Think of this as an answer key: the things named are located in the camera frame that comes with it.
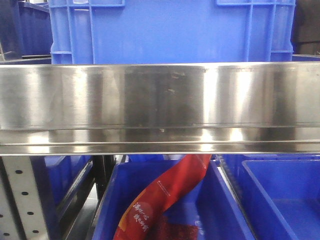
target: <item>stainless steel rail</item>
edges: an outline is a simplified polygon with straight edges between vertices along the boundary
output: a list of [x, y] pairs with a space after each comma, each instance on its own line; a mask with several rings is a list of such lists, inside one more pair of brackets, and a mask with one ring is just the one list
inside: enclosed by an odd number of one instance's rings
[[320, 152], [320, 63], [0, 66], [0, 155], [158, 152]]

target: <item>shelf rack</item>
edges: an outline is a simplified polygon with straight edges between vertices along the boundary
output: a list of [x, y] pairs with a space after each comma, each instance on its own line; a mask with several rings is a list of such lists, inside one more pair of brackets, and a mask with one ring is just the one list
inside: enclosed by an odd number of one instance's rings
[[83, 205], [94, 181], [101, 199], [114, 154], [318, 153], [319, 93], [318, 62], [0, 65], [6, 239], [70, 233], [37, 156], [96, 155]]

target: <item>red snack bag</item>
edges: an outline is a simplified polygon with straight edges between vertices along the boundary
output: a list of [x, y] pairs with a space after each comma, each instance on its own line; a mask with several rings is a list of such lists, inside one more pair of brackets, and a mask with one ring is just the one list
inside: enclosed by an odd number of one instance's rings
[[188, 154], [149, 184], [123, 214], [113, 240], [144, 240], [151, 226], [206, 175], [210, 154]]
[[151, 228], [145, 240], [197, 240], [198, 227], [169, 223], [165, 216]]

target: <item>blue plastic crate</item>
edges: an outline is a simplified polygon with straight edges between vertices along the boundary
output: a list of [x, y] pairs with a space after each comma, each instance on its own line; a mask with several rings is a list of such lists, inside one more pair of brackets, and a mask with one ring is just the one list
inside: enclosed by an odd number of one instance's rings
[[84, 168], [91, 156], [46, 156], [54, 203], [58, 205], [73, 184], [78, 173]]
[[70, 156], [46, 156], [45, 165], [48, 170], [54, 203], [58, 205], [73, 183]]
[[319, 160], [242, 164], [242, 205], [259, 240], [319, 239]]
[[162, 154], [129, 154], [130, 162], [148, 162], [165, 160]]
[[290, 61], [295, 0], [49, 0], [54, 64]]
[[240, 173], [243, 171], [242, 162], [245, 160], [320, 160], [320, 155], [315, 154], [223, 154], [220, 164], [224, 168], [227, 176], [237, 194], [241, 194], [239, 189]]
[[[178, 161], [118, 164], [110, 180], [93, 240], [112, 240], [117, 225], [131, 202], [154, 179]], [[169, 222], [199, 227], [198, 240], [254, 240], [237, 203], [215, 163], [189, 194], [169, 208]]]
[[11, 0], [22, 55], [49, 55], [53, 43], [47, 4]]
[[78, 173], [85, 167], [90, 159], [90, 155], [74, 155], [70, 157], [72, 179], [77, 177]]

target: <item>blue storage bin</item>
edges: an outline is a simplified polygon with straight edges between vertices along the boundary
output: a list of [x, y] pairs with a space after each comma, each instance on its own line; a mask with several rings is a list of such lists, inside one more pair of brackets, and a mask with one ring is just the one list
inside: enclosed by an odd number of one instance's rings
[[259, 240], [320, 239], [320, 161], [244, 161], [242, 206]]
[[73, 183], [70, 156], [46, 156], [45, 165], [50, 178], [54, 203], [58, 205]]
[[245, 160], [320, 160], [315, 154], [223, 154], [219, 159], [231, 181], [235, 192], [241, 195], [240, 173], [243, 171], [242, 162]]
[[71, 159], [71, 171], [72, 179], [74, 180], [78, 173], [85, 167], [87, 162], [91, 159], [90, 155], [74, 155], [70, 157]]
[[49, 55], [53, 43], [48, 4], [11, 0], [22, 55]]
[[54, 64], [290, 61], [295, 0], [49, 0]]
[[[112, 173], [92, 239], [112, 240], [131, 202], [177, 162], [169, 160], [118, 164]], [[213, 161], [203, 181], [169, 208], [165, 215], [171, 223], [198, 226], [199, 240], [254, 240]]]
[[165, 160], [162, 154], [129, 154], [130, 162], [148, 162]]

